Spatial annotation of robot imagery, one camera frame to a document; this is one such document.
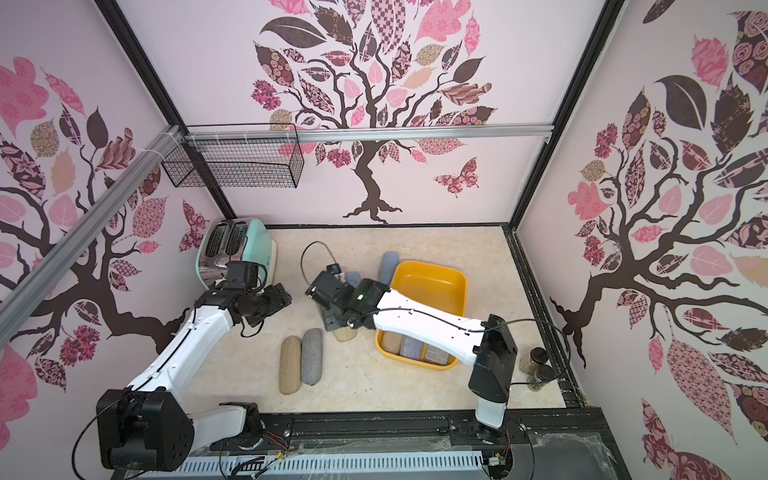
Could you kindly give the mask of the grey fabric glasses case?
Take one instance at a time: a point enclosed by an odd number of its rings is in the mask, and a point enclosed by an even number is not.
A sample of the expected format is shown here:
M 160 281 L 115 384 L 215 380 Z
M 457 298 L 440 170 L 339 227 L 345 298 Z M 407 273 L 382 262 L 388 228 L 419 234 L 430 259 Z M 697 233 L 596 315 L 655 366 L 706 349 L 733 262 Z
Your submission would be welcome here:
M 300 377 L 306 385 L 316 385 L 323 372 L 323 331 L 319 328 L 307 330 L 302 338 Z

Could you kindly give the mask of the tan glasses case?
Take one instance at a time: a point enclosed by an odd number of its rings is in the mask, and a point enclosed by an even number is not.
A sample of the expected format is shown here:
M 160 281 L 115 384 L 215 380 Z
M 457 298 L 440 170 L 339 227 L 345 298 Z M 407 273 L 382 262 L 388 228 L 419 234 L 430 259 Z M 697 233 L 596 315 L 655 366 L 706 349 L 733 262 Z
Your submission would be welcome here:
M 403 341 L 402 334 L 385 331 L 382 335 L 380 346 L 385 352 L 389 354 L 399 355 L 402 341 Z
M 301 339 L 296 336 L 287 337 L 280 348 L 278 388 L 281 394 L 291 395 L 300 389 L 301 359 Z
M 334 338 L 339 342 L 349 342 L 357 336 L 358 331 L 351 327 L 342 327 L 333 331 Z

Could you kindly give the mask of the lavender glasses case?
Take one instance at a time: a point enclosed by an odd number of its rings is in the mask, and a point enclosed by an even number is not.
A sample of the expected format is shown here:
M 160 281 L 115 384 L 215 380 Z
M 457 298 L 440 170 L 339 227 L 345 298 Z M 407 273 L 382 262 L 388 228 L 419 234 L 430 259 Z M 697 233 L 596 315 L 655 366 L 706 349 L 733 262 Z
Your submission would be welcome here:
M 425 344 L 415 338 L 404 336 L 401 340 L 399 355 L 416 362 L 423 361 Z

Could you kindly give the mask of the yellow plastic storage tray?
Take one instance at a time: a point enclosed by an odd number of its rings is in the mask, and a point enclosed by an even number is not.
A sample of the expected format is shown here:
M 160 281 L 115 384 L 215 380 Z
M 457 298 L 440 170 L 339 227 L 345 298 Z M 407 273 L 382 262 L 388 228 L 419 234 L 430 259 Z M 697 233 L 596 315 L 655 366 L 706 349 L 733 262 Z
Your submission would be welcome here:
M 464 316 L 466 314 L 468 281 L 466 276 L 459 270 L 415 260 L 406 260 L 398 265 L 390 286 L 406 297 L 429 307 L 456 316 Z M 380 346 L 384 332 L 378 331 L 376 333 L 375 345 L 379 352 L 389 359 L 438 371 L 451 369 L 458 364 L 458 360 L 451 355 L 451 362 L 448 365 L 437 366 L 426 363 L 424 361 L 424 354 L 422 362 L 409 360 L 400 355 L 389 354 Z

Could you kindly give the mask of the grey rectangular glasses case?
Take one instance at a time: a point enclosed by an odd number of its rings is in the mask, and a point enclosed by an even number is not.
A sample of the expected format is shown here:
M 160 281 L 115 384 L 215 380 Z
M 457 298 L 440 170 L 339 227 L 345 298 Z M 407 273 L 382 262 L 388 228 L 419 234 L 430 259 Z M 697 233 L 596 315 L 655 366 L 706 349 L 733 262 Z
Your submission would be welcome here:
M 424 361 L 437 366 L 448 365 L 451 362 L 450 358 L 451 356 L 447 352 L 432 345 L 429 345 L 424 353 Z

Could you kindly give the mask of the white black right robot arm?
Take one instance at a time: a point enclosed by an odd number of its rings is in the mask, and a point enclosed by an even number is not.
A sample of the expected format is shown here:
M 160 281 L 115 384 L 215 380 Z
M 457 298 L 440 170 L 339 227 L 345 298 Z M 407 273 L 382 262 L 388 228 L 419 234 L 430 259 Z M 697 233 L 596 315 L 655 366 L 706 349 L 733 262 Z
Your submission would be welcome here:
M 461 317 L 419 303 L 384 283 L 365 278 L 352 286 L 328 271 L 309 284 L 306 296 L 352 329 L 412 337 L 470 366 L 468 388 L 477 397 L 476 421 L 488 429 L 502 428 L 518 353 L 503 318 Z

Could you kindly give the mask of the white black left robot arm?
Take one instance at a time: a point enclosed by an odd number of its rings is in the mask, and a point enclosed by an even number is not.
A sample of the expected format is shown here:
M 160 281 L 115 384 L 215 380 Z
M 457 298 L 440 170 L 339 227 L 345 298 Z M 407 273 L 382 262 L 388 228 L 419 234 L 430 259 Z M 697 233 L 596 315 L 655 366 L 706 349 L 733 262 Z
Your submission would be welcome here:
M 259 325 L 291 301 L 280 284 L 261 291 L 206 291 L 159 357 L 127 387 L 108 390 L 99 399 L 95 420 L 102 465 L 174 471 L 190 453 L 218 441 L 259 440 L 265 426 L 256 404 L 225 402 L 212 412 L 189 415 L 182 401 L 204 361 L 235 325 Z

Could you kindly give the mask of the blue glasses case middle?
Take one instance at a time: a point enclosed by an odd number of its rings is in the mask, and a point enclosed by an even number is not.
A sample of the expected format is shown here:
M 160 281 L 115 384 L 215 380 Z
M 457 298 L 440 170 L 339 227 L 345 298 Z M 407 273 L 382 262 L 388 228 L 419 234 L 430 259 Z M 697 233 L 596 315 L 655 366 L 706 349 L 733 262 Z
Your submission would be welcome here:
M 356 271 L 347 272 L 345 274 L 345 281 L 348 284 L 350 284 L 352 287 L 357 287 L 360 284 L 361 280 L 362 280 L 361 275 Z

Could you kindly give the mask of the blue glasses case by tray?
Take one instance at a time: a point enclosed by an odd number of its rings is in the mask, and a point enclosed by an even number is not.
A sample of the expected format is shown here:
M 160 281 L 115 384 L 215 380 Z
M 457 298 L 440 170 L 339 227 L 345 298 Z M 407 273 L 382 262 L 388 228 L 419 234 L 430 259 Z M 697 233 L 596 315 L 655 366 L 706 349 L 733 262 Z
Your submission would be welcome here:
M 399 265 L 399 254 L 395 251 L 386 252 L 380 264 L 378 280 L 381 283 L 390 285 L 393 281 L 395 271 Z

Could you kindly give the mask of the mint chrome toaster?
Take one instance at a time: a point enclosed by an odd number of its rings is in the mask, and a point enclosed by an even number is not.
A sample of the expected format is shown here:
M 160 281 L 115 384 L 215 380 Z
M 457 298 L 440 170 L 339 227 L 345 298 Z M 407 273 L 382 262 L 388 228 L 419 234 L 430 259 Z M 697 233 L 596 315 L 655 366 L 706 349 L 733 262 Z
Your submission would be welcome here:
M 265 270 L 260 270 L 260 281 L 265 286 L 273 283 L 277 243 L 261 220 L 221 220 L 207 230 L 197 253 L 197 274 L 200 282 L 205 287 L 211 287 L 223 281 L 231 261 L 263 265 Z

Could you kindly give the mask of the aluminium frame rail back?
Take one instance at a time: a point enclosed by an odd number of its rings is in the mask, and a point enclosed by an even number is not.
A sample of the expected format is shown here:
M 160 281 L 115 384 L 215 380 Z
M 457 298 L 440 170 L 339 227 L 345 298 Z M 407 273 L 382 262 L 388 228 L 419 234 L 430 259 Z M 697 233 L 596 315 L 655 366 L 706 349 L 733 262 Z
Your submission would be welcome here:
M 295 143 L 342 142 L 342 141 L 383 141 L 421 140 L 443 138 L 495 138 L 495 137 L 545 137 L 554 131 L 551 124 L 490 124 L 433 127 L 387 127 L 350 129 L 298 129 L 286 130 L 243 130 L 243 131 L 197 131 L 185 136 L 189 142 L 202 143 L 225 140 L 251 142 L 256 140 L 287 141 Z

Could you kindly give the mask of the aluminium frame rail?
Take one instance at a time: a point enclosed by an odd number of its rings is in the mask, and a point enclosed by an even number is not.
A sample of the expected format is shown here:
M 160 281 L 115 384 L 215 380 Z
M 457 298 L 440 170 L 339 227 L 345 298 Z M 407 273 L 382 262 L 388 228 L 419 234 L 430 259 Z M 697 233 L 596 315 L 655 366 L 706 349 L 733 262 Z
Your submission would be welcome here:
M 243 131 L 197 131 L 185 136 L 189 142 L 202 143 L 225 140 L 251 142 L 256 140 L 287 141 L 295 143 L 342 142 L 342 141 L 383 141 L 421 140 L 443 138 L 495 138 L 495 137 L 545 137 L 554 131 L 551 124 L 490 124 L 433 127 L 387 127 L 350 129 L 298 129 L 286 130 L 243 130 Z
M 183 133 L 177 125 L 169 125 L 158 133 L 115 184 L 43 256 L 39 266 L 32 269 L 20 285 L 10 292 L 1 305 L 2 345 L 11 341 L 11 337 L 32 316 L 36 307 L 76 263 L 132 192 L 138 189 L 162 160 L 181 145 L 182 137 Z

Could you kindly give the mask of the aluminium frame rail left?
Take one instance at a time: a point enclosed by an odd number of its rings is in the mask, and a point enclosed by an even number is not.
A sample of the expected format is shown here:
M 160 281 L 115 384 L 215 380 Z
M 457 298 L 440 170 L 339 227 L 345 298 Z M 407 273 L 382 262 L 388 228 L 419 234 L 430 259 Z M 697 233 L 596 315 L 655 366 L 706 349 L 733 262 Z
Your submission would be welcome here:
M 138 189 L 162 160 L 181 145 L 182 137 L 183 133 L 177 125 L 169 125 L 158 133 L 115 184 L 43 256 L 39 266 L 32 269 L 20 285 L 10 292 L 1 305 L 2 345 L 11 341 L 11 337 L 32 316 L 36 307 L 76 263 L 132 192 Z

